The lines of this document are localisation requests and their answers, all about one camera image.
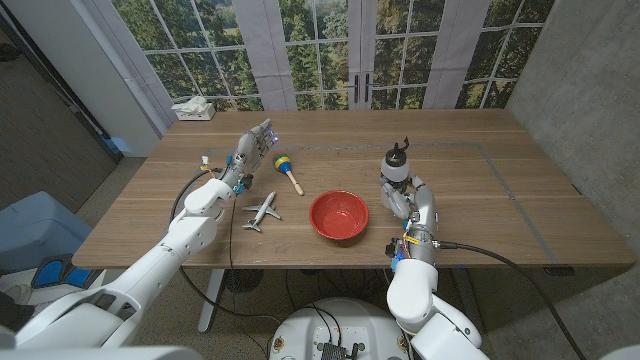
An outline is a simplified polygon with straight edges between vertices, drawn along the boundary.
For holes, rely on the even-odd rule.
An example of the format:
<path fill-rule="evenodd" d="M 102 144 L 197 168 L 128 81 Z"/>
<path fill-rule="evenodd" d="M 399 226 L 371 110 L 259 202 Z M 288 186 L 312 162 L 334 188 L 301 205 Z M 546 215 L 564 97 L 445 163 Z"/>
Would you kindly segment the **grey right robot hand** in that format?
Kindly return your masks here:
<path fill-rule="evenodd" d="M 403 194 L 382 176 L 379 184 L 382 199 L 388 203 L 393 214 L 406 222 L 403 235 L 397 240 L 396 252 L 403 259 L 416 259 L 435 264 L 435 238 L 437 233 L 437 211 L 431 188 L 415 174 L 409 174 L 413 193 Z"/>

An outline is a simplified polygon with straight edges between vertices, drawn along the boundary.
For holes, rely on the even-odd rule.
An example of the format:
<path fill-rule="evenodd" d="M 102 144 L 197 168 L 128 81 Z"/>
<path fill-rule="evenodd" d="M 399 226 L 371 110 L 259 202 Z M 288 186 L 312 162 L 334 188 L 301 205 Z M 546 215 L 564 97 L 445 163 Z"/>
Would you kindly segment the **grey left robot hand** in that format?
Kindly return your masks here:
<path fill-rule="evenodd" d="M 272 130 L 271 120 L 267 118 L 240 137 L 220 180 L 229 185 L 236 194 L 241 193 L 247 188 L 243 179 L 260 167 L 262 160 L 276 142 L 277 136 Z"/>

